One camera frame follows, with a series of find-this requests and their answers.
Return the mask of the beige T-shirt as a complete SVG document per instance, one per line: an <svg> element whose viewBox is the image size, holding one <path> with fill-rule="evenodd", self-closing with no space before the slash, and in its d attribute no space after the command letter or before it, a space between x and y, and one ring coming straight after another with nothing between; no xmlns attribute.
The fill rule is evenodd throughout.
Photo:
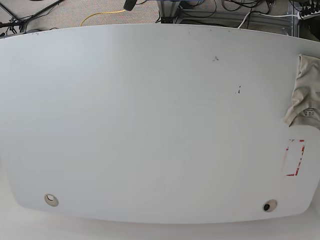
<svg viewBox="0 0 320 240"><path fill-rule="evenodd" d="M299 55L291 106L283 118L288 126L320 128L320 59Z"/></svg>

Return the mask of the left table grommet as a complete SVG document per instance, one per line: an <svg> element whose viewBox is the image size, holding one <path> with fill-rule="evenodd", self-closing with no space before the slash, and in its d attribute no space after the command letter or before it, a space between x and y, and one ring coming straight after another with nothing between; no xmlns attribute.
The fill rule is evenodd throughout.
<svg viewBox="0 0 320 240"><path fill-rule="evenodd" d="M45 194L44 200L51 207L57 207L59 205L58 199L52 194Z"/></svg>

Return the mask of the table grommet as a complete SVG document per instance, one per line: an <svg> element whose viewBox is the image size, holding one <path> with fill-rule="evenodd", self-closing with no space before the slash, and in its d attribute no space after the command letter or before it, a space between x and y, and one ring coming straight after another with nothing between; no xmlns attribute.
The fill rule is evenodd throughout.
<svg viewBox="0 0 320 240"><path fill-rule="evenodd" d="M266 213L270 213L274 211L278 206L278 201L275 199L270 199L267 202L265 202L262 206L262 210Z"/></svg>
<svg viewBox="0 0 320 240"><path fill-rule="evenodd" d="M45 194L44 200L51 207L57 207L59 205L58 199L52 194Z"/></svg>

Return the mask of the red tape rectangle marking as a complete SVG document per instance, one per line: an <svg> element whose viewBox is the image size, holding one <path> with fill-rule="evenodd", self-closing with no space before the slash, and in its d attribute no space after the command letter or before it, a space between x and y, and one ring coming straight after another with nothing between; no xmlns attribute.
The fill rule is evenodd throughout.
<svg viewBox="0 0 320 240"><path fill-rule="evenodd" d="M290 139L285 150L283 174L287 177L298 175L304 155L306 141L304 139Z"/></svg>

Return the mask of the right table grommet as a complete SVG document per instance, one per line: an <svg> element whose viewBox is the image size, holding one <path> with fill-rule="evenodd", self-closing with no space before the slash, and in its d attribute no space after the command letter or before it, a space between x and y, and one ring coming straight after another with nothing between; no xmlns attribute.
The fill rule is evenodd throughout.
<svg viewBox="0 0 320 240"><path fill-rule="evenodd" d="M266 213L270 213L274 211L278 206L278 201L275 199L270 199L267 202L265 202L262 206L262 210Z"/></svg>

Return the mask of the black tripod stand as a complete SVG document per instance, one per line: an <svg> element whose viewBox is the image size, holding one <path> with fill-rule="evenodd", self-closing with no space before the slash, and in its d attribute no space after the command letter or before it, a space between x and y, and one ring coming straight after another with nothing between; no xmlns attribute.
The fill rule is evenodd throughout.
<svg viewBox="0 0 320 240"><path fill-rule="evenodd" d="M64 0L57 0L50 5L46 6L45 8L39 10L36 13L33 13L31 15L25 16L25 17L18 17L16 14L14 14L11 10L9 10L4 4L0 4L0 9L4 10L11 19L9 22L0 22L0 28L6 28L10 30L13 34L17 34L15 27L19 28L19 33L25 33L28 27L28 24L38 18L44 17L47 14L50 13L51 10L53 10L56 6L63 3Z"/></svg>

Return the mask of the white power strip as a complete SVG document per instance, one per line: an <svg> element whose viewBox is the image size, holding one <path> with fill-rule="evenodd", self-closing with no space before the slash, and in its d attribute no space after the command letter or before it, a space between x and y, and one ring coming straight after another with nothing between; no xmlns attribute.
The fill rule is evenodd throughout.
<svg viewBox="0 0 320 240"><path fill-rule="evenodd" d="M310 6L310 8L302 9L298 13L297 18L299 20L307 20L307 19L311 19L311 18L319 17L319 16L320 16L320 7L315 6L314 8L312 8L312 6Z"/></svg>

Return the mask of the aluminium frame base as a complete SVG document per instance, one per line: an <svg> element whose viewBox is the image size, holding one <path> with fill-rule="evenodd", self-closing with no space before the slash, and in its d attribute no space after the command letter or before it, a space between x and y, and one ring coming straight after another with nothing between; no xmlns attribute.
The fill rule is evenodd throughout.
<svg viewBox="0 0 320 240"><path fill-rule="evenodd" d="M175 24L178 20L179 10L188 8L186 0L156 0L158 6L158 19L156 23Z"/></svg>

